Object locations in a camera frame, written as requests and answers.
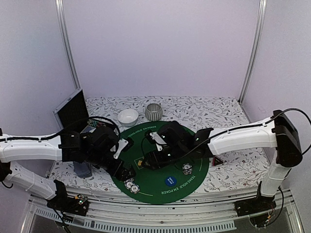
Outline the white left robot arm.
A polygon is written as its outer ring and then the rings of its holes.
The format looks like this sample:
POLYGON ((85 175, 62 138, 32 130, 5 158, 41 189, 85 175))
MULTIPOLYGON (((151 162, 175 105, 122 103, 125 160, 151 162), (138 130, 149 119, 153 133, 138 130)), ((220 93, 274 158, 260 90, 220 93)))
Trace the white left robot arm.
POLYGON ((65 185, 58 180, 48 180, 21 166, 19 160, 52 160, 62 162, 87 162, 103 168, 111 177, 124 182, 135 177, 132 165, 127 165, 120 154, 132 146, 131 139, 123 139, 117 125, 99 125, 92 132, 80 133, 76 121, 61 131, 44 136, 0 135, 0 181, 23 187, 62 211, 72 207, 65 185))

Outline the blue poker chips pile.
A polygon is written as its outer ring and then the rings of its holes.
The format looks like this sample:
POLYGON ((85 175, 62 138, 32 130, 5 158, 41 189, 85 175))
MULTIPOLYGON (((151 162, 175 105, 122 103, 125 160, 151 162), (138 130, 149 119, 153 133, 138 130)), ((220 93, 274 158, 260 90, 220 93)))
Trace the blue poker chips pile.
POLYGON ((137 194, 140 191, 140 186, 134 182, 133 178, 124 181, 124 186, 133 194, 137 194))

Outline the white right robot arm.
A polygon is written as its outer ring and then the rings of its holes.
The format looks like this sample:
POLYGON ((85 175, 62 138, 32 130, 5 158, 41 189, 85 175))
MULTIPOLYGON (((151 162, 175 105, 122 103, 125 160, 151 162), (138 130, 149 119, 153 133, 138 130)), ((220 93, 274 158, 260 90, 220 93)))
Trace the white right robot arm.
POLYGON ((286 116, 295 108, 275 110, 269 118, 227 129, 206 128, 190 134, 177 121, 169 121, 146 137, 157 149, 145 153, 142 166, 156 170, 187 157, 211 158, 230 151, 253 148, 274 148, 273 161, 260 182, 257 197, 251 207, 261 212, 270 204, 289 171, 302 162, 296 127, 286 116))

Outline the blue poker chip stack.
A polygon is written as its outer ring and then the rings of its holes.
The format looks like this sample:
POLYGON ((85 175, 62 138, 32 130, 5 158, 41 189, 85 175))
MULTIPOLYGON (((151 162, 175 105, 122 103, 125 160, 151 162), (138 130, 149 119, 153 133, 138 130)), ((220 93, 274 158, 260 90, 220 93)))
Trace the blue poker chip stack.
POLYGON ((183 172, 184 175, 192 174, 192 165, 190 165, 189 163, 183 164, 182 172, 183 172))

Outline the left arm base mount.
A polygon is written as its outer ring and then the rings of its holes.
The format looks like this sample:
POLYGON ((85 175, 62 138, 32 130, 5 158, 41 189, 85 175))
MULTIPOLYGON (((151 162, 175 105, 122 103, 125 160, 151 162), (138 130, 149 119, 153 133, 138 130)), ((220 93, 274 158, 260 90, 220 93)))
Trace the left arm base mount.
POLYGON ((47 200, 47 206, 61 213, 69 213, 79 216, 86 216, 89 208, 88 197, 78 194, 74 197, 54 197, 47 200))

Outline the blue small blind button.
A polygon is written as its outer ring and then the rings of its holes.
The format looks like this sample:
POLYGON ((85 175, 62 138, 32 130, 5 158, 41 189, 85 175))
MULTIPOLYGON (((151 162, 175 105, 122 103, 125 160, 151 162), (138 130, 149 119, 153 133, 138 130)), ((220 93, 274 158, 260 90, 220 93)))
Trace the blue small blind button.
POLYGON ((177 179, 174 176, 165 178, 165 184, 169 187, 173 187, 177 184, 177 179))

